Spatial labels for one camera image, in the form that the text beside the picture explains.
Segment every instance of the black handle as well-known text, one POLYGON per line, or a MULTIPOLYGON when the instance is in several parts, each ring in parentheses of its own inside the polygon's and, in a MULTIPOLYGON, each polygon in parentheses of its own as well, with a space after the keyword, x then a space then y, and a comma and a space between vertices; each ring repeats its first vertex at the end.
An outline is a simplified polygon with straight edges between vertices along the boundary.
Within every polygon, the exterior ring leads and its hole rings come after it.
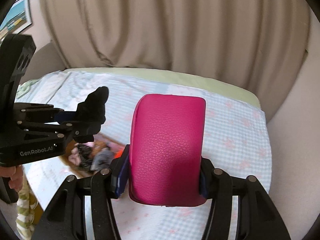
POLYGON ((10 178, 0 177, 0 199, 7 204, 16 203, 19 199, 18 193, 9 187, 10 178))

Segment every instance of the leather texture surface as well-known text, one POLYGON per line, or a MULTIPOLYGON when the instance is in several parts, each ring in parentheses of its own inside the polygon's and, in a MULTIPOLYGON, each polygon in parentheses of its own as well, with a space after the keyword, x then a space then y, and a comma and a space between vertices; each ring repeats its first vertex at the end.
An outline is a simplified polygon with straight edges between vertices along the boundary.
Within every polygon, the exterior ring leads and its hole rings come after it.
POLYGON ((145 95, 138 102, 130 138, 129 195, 138 203, 198 206, 205 100, 145 95))

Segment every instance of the human hand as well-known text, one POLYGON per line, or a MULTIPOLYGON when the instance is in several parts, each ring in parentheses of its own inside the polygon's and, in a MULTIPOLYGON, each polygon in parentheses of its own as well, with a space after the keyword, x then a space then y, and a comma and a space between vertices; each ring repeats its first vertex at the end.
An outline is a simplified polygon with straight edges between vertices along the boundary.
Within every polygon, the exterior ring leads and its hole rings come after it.
POLYGON ((0 167, 0 177, 10 178, 9 187, 19 192, 22 189, 23 169, 22 166, 17 167, 0 167))

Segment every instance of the green sheet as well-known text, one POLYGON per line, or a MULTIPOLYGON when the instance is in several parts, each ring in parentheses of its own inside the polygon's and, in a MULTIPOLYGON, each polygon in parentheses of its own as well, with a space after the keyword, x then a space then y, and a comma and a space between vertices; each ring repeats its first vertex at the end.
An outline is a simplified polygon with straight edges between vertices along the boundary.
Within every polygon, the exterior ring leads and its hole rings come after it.
POLYGON ((200 76, 194 76, 194 75, 185 74, 185 73, 177 73, 177 72, 172 72, 168 70, 146 69, 146 68, 97 67, 97 68, 72 68, 72 69, 65 70, 65 72, 69 72, 69 71, 114 73, 114 74, 144 78, 144 79, 153 80, 153 81, 159 81, 163 83, 200 88, 213 93, 223 95, 228 98, 240 100, 260 108, 259 100, 253 93, 245 89, 242 89, 230 84, 226 84, 224 82, 221 82, 212 78, 204 78, 200 76))

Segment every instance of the curtain fold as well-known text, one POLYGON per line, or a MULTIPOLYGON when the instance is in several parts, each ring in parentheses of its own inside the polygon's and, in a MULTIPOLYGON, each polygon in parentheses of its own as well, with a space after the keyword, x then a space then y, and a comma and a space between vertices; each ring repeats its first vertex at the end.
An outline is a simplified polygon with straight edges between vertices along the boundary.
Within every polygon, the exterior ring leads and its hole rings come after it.
POLYGON ((40 0, 67 67, 143 66, 253 92, 269 120, 305 56, 305 0, 40 0))

